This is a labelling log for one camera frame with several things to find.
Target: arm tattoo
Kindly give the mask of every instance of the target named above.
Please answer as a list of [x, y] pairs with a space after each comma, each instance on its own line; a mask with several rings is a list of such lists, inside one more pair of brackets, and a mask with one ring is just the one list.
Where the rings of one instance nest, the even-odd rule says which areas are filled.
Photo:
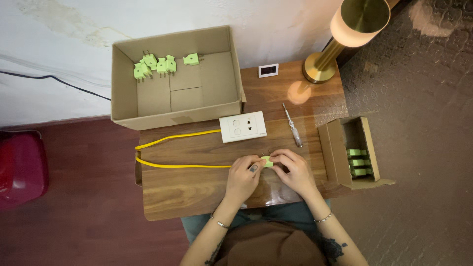
[[335, 242], [335, 239], [327, 239], [323, 237], [320, 232], [317, 234], [317, 238], [322, 252], [325, 254], [327, 259], [332, 262], [337, 262], [337, 258], [344, 255], [342, 252], [342, 248], [348, 246], [347, 243], [343, 243], [340, 245]]
[[251, 166], [250, 171], [252, 171], [254, 173], [256, 171], [256, 169], [258, 169], [258, 166], [253, 165], [253, 166]]
[[205, 265], [213, 265], [215, 263], [215, 258], [217, 257], [217, 254], [219, 253], [222, 243], [223, 243], [223, 238], [222, 238], [222, 241], [220, 241], [220, 243], [217, 245], [217, 248], [212, 252], [210, 259], [205, 261]]

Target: hand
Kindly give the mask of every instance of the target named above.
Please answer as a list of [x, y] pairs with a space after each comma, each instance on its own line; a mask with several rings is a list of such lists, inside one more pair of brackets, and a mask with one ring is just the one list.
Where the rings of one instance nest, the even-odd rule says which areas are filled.
[[256, 189], [261, 170], [265, 164], [266, 160], [259, 158], [257, 155], [238, 158], [228, 171], [225, 198], [234, 202], [240, 208]]
[[309, 168], [307, 161], [303, 157], [289, 149], [282, 149], [271, 153], [269, 161], [282, 163], [289, 169], [290, 172], [286, 174], [277, 165], [271, 167], [284, 184], [296, 191], [305, 200], [307, 200], [311, 195], [314, 195], [314, 193], [315, 195], [320, 195], [320, 192], [315, 185], [312, 170]]

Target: screwdriver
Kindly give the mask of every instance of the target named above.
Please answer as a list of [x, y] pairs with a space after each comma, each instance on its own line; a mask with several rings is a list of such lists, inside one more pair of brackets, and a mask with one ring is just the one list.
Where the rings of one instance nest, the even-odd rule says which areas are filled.
[[284, 105], [284, 103], [282, 104], [282, 106], [284, 107], [284, 110], [286, 111], [286, 116], [288, 117], [288, 120], [289, 120], [289, 125], [291, 127], [292, 135], [294, 136], [294, 139], [296, 140], [297, 146], [300, 148], [304, 145], [302, 144], [302, 141], [300, 140], [299, 132], [297, 131], [297, 128], [294, 127], [294, 122], [291, 120], [291, 117], [289, 116], [288, 110], [286, 109], [286, 106]]

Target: electrical outlet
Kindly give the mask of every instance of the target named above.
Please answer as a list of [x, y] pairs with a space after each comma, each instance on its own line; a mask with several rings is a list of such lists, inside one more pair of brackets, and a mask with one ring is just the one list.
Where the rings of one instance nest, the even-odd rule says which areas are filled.
[[234, 115], [220, 118], [222, 141], [236, 142], [266, 136], [263, 112]]

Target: open cardboard box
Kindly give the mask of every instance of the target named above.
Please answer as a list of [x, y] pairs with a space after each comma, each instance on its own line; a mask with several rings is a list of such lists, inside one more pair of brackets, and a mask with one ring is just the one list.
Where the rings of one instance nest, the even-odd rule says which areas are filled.
[[[372, 188], [395, 183], [379, 176], [368, 119], [363, 114], [335, 119], [318, 127], [318, 130], [328, 181], [351, 189]], [[373, 174], [352, 179], [347, 149], [366, 150], [366, 159], [371, 160]]]
[[[175, 75], [138, 83], [134, 64], [143, 51], [175, 57]], [[203, 55], [200, 64], [183, 57]], [[134, 130], [239, 115], [246, 102], [230, 26], [212, 27], [113, 44], [111, 119]]]

